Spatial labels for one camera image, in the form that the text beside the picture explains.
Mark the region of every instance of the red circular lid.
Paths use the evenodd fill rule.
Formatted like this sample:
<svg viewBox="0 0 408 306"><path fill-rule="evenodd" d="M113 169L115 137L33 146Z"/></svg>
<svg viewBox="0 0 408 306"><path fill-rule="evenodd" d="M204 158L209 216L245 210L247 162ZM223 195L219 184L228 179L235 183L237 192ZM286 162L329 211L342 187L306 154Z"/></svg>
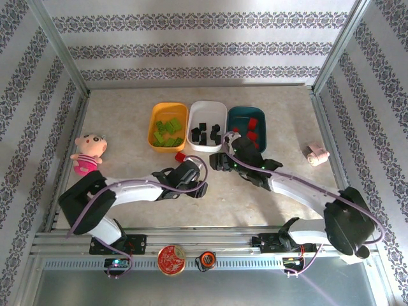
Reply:
<svg viewBox="0 0 408 306"><path fill-rule="evenodd" d="M160 250L157 262L164 274L176 275L186 267L186 255L178 245L168 245Z"/></svg>

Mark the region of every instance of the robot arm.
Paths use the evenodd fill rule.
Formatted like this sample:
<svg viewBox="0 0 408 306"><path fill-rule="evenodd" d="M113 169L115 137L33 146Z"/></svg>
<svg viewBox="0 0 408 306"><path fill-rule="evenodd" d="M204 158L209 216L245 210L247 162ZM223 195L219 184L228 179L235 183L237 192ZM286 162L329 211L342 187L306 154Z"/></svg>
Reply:
<svg viewBox="0 0 408 306"><path fill-rule="evenodd" d="M120 249L117 244L126 238L126 234L116 220L105 216L109 209L134 201L176 199L181 192L169 190L165 186L181 191L190 190L201 183L197 181L199 176L200 167L191 160L184 161L176 169L167 168L147 177L133 180L105 178L99 171L93 171L62 194L58 201L72 227L92 197L103 188L112 186L96 198L89 210L82 216L73 233L76 235L91 234L104 243ZM206 191L207 183L204 183L197 191L186 194L192 198L201 198Z"/></svg>
<svg viewBox="0 0 408 306"><path fill-rule="evenodd" d="M252 170L232 160L225 153L210 156L210 166L214 170L237 171L245 180L268 191L281 193L317 212L322 219L290 219L279 231L279 240L287 251L306 243L332 244L346 255L366 258L369 255L363 244L374 232L373 221L353 207L347 206L327 193L316 190L310 180L283 169L283 165L273 159L263 159L247 137L238 134L227 138L229 154L239 161L268 173ZM340 196L369 211L361 194L352 187L344 191L319 186L334 196Z"/></svg>

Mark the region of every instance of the white wall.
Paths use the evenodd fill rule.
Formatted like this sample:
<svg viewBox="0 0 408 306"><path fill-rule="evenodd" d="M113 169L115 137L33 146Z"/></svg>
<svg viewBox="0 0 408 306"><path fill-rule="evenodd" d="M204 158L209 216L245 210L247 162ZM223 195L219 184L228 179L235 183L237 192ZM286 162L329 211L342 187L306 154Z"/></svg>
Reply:
<svg viewBox="0 0 408 306"><path fill-rule="evenodd" d="M12 305L82 98L26 3L0 9L0 305Z"/></svg>
<svg viewBox="0 0 408 306"><path fill-rule="evenodd" d="M408 10L372 1L321 91L349 184L386 228L379 246L398 305L408 304Z"/></svg>
<svg viewBox="0 0 408 306"><path fill-rule="evenodd" d="M47 0L90 88L312 85L354 0Z"/></svg>

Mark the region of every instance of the yellow bowl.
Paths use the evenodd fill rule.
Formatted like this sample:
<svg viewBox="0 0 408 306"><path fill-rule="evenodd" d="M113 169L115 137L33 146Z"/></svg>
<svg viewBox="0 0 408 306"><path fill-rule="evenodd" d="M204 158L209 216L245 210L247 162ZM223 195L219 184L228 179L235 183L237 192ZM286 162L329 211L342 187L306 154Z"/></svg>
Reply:
<svg viewBox="0 0 408 306"><path fill-rule="evenodd" d="M147 141L149 145L156 151L162 153L178 152L184 149L186 144L186 131L187 131L187 120L189 116L189 110L186 105L182 103L175 102L163 102L154 106L152 109L152 115L150 116L149 133L147 135ZM153 133L158 130L156 126L157 121L163 122L165 124L167 121L172 120L172 118L177 118L182 125L181 131L178 131L172 135L166 133L163 135L164 140L170 137L176 139L177 137L183 138L183 143L178 147L155 147L153 143L156 142L156 137Z"/></svg>

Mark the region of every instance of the doll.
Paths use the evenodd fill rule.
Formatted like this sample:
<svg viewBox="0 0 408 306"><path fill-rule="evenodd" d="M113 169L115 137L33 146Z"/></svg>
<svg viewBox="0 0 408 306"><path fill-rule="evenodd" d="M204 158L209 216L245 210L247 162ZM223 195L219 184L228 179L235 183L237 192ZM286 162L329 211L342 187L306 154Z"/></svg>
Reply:
<svg viewBox="0 0 408 306"><path fill-rule="evenodd" d="M78 146L80 153L71 155L74 160L73 167L75 173L79 175L87 175L91 171L98 168L98 164L102 163L100 156L106 150L108 143L100 136L83 135L75 139L75 144Z"/></svg>

